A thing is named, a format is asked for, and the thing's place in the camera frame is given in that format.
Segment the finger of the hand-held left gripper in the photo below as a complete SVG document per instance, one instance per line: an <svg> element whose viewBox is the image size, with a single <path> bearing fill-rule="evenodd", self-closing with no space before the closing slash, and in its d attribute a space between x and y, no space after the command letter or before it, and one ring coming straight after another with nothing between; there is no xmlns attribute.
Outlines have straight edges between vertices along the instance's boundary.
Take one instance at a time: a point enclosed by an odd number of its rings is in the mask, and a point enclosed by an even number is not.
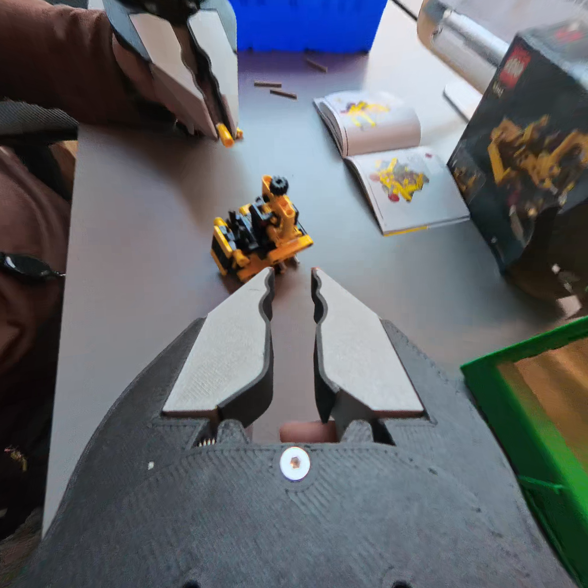
<svg viewBox="0 0 588 588"><path fill-rule="evenodd" d="M202 91L183 60L182 47L174 27L162 18L136 13L130 16L149 58L155 93L188 130L217 139L217 130L206 107Z"/></svg>
<svg viewBox="0 0 588 588"><path fill-rule="evenodd" d="M198 56L199 79L208 83L206 95L215 127L224 123L235 139L239 128L238 57L233 51L217 11L198 11L188 20L188 30Z"/></svg>

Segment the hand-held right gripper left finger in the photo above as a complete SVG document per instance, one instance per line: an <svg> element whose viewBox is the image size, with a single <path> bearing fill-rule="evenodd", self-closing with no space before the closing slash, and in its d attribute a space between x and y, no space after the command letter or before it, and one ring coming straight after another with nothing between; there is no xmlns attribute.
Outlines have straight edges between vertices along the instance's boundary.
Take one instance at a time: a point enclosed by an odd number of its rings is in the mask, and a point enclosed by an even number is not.
<svg viewBox="0 0 588 588"><path fill-rule="evenodd" d="M249 428L273 399L270 328L275 271L261 270L203 320L169 396L166 417L214 424L237 420Z"/></svg>

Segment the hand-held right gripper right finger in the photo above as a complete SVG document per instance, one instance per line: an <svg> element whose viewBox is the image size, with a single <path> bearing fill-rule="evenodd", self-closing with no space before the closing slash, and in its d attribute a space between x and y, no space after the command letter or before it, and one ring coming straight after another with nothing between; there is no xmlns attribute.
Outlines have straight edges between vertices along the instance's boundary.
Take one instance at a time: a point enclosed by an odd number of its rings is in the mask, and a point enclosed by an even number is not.
<svg viewBox="0 0 588 588"><path fill-rule="evenodd" d="M379 315L331 278L311 272L315 403L343 440L365 422L375 442L392 442L385 421L424 416L423 403Z"/></svg>

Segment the yellow black lego vehicle model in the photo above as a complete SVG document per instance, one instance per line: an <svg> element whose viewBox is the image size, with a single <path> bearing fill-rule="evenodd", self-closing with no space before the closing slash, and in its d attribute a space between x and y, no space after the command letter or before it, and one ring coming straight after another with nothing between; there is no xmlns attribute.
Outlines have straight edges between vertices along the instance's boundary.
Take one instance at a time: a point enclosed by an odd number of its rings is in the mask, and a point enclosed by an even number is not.
<svg viewBox="0 0 588 588"><path fill-rule="evenodd" d="M267 268L284 272L313 246L288 190L284 176L264 175L260 196L215 218L210 255L222 276L246 283Z"/></svg>

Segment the person's left forearm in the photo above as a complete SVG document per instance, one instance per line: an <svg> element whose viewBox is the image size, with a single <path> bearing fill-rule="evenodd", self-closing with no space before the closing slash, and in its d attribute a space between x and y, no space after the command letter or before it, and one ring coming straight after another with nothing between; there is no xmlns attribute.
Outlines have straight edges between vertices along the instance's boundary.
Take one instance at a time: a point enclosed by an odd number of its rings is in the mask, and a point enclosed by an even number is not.
<svg viewBox="0 0 588 588"><path fill-rule="evenodd" d="M177 122L194 133L187 113L98 10L1 1L1 98L59 109L88 125Z"/></svg>

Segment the open lego instruction booklet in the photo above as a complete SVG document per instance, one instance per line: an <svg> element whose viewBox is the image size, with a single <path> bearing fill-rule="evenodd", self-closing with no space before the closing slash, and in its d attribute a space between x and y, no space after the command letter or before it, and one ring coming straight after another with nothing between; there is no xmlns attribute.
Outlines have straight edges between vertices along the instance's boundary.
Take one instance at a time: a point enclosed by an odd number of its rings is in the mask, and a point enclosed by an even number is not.
<svg viewBox="0 0 588 588"><path fill-rule="evenodd" d="M384 91L341 91L313 100L383 235L469 220L448 166L421 144L414 107Z"/></svg>

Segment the dark lego set box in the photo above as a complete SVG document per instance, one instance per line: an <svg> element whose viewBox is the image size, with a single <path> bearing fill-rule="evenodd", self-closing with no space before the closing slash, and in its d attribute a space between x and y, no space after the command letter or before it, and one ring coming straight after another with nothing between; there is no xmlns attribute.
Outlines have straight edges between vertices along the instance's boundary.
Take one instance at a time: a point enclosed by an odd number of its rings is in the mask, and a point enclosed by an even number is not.
<svg viewBox="0 0 588 588"><path fill-rule="evenodd" d="M499 269L587 305L587 18L518 33L448 167Z"/></svg>

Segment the blue plastic storage bin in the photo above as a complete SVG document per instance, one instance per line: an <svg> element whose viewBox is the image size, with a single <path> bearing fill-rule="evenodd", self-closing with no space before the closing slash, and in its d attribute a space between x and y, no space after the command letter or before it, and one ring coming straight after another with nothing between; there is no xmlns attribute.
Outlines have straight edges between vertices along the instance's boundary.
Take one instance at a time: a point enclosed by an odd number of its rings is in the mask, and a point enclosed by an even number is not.
<svg viewBox="0 0 588 588"><path fill-rule="evenodd" d="M231 1L238 50L371 50L387 1Z"/></svg>

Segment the green plastic storage bin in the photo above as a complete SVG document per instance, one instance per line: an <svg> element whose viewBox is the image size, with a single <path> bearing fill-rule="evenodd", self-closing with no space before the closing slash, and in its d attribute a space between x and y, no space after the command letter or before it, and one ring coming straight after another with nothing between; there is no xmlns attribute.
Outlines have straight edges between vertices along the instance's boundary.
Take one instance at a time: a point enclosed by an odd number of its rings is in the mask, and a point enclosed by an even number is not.
<svg viewBox="0 0 588 588"><path fill-rule="evenodd" d="M460 369L530 510L587 587L587 317Z"/></svg>

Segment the silver stand post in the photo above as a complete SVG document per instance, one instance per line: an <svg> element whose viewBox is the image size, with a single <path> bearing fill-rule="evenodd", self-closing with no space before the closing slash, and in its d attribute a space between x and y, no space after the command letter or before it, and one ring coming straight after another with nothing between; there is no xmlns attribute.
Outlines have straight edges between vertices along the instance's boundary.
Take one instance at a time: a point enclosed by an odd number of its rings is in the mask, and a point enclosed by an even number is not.
<svg viewBox="0 0 588 588"><path fill-rule="evenodd" d="M509 49L507 42L450 1L423 1L416 24L425 48L476 91L486 91Z"/></svg>

